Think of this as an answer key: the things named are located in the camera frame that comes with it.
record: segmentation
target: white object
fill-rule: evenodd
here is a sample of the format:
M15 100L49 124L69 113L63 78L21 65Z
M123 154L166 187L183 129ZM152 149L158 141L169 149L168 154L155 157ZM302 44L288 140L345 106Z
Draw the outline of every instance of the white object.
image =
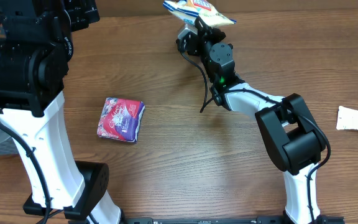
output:
M235 24L236 21L220 14L216 8L206 0L181 0L178 2L164 1L163 7L177 18L191 25L195 24L199 16L210 27Z
M343 106L338 110L338 130L358 130L358 110L349 109Z
M263 96L267 96L272 100L275 100L277 102L281 102L281 100L284 98L283 96L272 96L269 94L266 94L262 91L256 90L252 88L248 83L241 83L234 87L232 87L230 90L252 90L257 93L260 93ZM241 112L248 117L255 119L255 113L264 109L274 106L273 103L266 102L264 99L259 98L258 96L255 96L252 93L247 92L234 92L234 93L227 93L225 94L227 105L229 105L230 109L233 111Z
M310 164L299 170L298 175L292 175L288 171L284 172L285 191L287 193L287 205L285 212L288 217L296 224L311 223L311 215L308 203L308 189L306 178L309 171L316 165ZM320 215L320 209L316 201L316 172L311 175L310 180L310 196L311 206L313 207L313 216L316 219Z
M84 178L79 172L66 132L63 92L48 105L42 118L35 118L31 111L3 109L0 121L20 135L31 147L45 176L52 209L75 207L85 188ZM42 186L31 160L25 150L15 141L32 186L32 200L45 206ZM91 214L100 224L118 224L121 210L106 192Z

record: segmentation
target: table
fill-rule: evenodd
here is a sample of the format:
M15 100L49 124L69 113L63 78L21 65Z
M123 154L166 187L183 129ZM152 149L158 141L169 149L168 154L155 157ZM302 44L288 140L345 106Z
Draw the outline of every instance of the table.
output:
M222 27L237 73L267 93L303 96L331 142L332 157L318 171L322 213L358 223L358 131L336 130L338 106L358 110L358 9L228 17L238 21ZM282 173L256 122L212 104L199 114L203 79L176 50L180 26L173 16L112 17L73 34L64 94L75 159L108 163L109 193L128 217L281 214ZM137 144L97 137L109 96L145 102ZM22 211L30 191L20 158L1 156L0 223L40 219Z

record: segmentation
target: pink and purple package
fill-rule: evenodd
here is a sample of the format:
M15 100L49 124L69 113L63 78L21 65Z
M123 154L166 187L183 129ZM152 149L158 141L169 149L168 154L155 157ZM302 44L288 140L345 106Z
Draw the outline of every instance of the pink and purple package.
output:
M141 101L107 98L98 125L98 136L137 142L144 108Z

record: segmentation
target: white paper strip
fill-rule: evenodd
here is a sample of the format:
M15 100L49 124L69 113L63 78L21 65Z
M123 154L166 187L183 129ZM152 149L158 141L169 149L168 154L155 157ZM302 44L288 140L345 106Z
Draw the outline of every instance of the white paper strip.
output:
M358 130L358 110L353 110L340 106L338 111L338 121L336 124L336 129Z

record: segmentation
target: wood grain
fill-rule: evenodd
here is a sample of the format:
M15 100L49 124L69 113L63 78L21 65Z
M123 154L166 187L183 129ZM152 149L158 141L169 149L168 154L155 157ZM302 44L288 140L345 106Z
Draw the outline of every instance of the wood grain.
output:
M323 9L358 9L355 0L209 0L221 13L299 11ZM156 16L167 15L163 0L96 0L100 16Z
M322 213L358 223L358 131L336 130L339 105L358 110L358 10L230 16L238 23L223 31L236 71L267 93L302 95L331 141L331 159L318 171ZM180 26L173 16L116 17L74 33L64 93L75 158L109 164L109 193L128 217L280 214L282 173L256 122L214 105L199 114L203 80L176 50ZM145 102L137 144L96 136L109 96ZM0 223L39 219L21 209L30 191L21 160L0 157Z

